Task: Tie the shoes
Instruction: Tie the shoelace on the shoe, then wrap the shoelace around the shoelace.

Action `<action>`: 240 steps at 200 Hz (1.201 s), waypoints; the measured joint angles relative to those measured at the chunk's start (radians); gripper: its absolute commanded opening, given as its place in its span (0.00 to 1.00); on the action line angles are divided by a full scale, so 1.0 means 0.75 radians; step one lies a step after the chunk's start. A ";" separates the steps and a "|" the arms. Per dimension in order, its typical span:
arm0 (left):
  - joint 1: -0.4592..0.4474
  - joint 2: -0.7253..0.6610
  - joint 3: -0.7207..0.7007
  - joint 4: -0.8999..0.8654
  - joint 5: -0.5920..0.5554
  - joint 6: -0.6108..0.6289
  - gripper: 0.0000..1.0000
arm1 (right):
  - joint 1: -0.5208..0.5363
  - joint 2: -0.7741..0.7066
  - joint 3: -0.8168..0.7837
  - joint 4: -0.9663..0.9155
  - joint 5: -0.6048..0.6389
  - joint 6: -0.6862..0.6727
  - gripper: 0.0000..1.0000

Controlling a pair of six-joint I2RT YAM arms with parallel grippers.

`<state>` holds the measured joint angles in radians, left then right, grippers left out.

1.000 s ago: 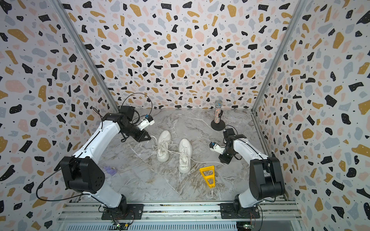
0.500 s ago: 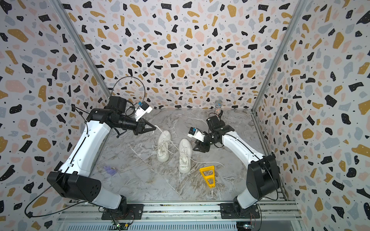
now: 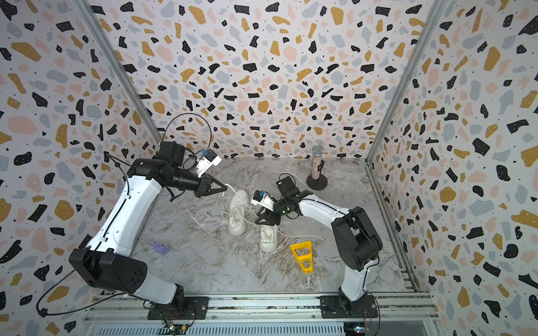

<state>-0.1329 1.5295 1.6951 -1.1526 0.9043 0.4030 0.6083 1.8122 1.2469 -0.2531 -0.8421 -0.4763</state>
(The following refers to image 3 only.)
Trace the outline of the white knit sneaker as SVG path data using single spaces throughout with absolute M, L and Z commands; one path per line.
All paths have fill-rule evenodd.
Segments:
M 262 225 L 259 245 L 260 249 L 266 253 L 273 252 L 277 249 L 278 233 L 273 226 Z
M 240 236 L 246 230 L 245 212 L 249 209 L 249 196 L 242 189 L 234 193 L 228 208 L 222 211 L 222 216 L 228 221 L 228 232 L 233 236 Z

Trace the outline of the sneaker white shoelace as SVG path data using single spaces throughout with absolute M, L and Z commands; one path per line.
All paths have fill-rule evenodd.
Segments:
M 234 187 L 232 187 L 230 184 L 226 183 L 226 186 L 228 187 L 228 190 L 232 190 L 233 193 L 236 191 L 234 189 Z M 318 235 L 288 235 L 288 234 L 285 234 L 284 232 L 281 232 L 280 230 L 278 230 L 277 228 L 275 228 L 277 230 L 277 233 L 281 236 L 284 236 L 284 237 L 288 237 L 288 238 L 315 238 L 315 239 L 319 239 L 321 240 L 322 242 L 324 242 L 325 244 L 327 244 L 327 241 L 326 239 L 324 239 L 323 237 L 321 236 L 318 236 Z
M 221 212 L 222 218 L 225 219 L 233 219 L 235 221 L 242 220 L 245 223 L 253 224 L 254 222 L 250 221 L 247 218 L 248 214 L 256 215 L 256 213 L 252 210 L 252 207 L 250 205 L 244 205 L 239 204 L 237 207 L 233 208 L 232 210 L 223 210 Z

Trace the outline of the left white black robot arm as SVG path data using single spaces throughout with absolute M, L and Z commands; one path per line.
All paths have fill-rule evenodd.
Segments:
M 164 141 L 152 158 L 140 158 L 127 171 L 119 201 L 101 230 L 69 262 L 93 288 L 120 291 L 150 301 L 175 314 L 185 309 L 182 286 L 152 275 L 147 264 L 132 258 L 144 219 L 162 189 L 191 191 L 202 197 L 223 193 L 227 187 L 207 174 L 221 162 L 211 149 L 203 150 L 193 172 L 182 167 L 186 148 Z

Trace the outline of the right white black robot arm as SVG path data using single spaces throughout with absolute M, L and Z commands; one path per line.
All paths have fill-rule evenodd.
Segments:
M 367 295 L 368 271 L 377 264 L 383 245 L 367 213 L 361 207 L 348 209 L 319 199 L 309 190 L 301 191 L 287 176 L 279 180 L 281 198 L 276 199 L 263 190 L 254 192 L 253 205 L 257 225 L 280 225 L 281 218 L 292 212 L 311 218 L 330 228 L 339 256 L 345 263 L 343 283 L 338 292 L 340 305 L 348 310 L 356 307 Z

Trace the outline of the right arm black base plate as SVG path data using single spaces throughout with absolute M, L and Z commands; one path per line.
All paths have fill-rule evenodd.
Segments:
M 350 301 L 344 295 L 323 295 L 319 303 L 323 319 L 373 319 L 379 316 L 378 305 L 371 295 L 356 301 Z

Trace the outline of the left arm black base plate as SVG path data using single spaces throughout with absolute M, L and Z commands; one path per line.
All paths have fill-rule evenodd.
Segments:
M 173 301 L 168 305 L 151 303 L 147 315 L 150 321 L 172 320 L 204 320 L 209 307 L 210 298 L 207 296 L 187 296 Z

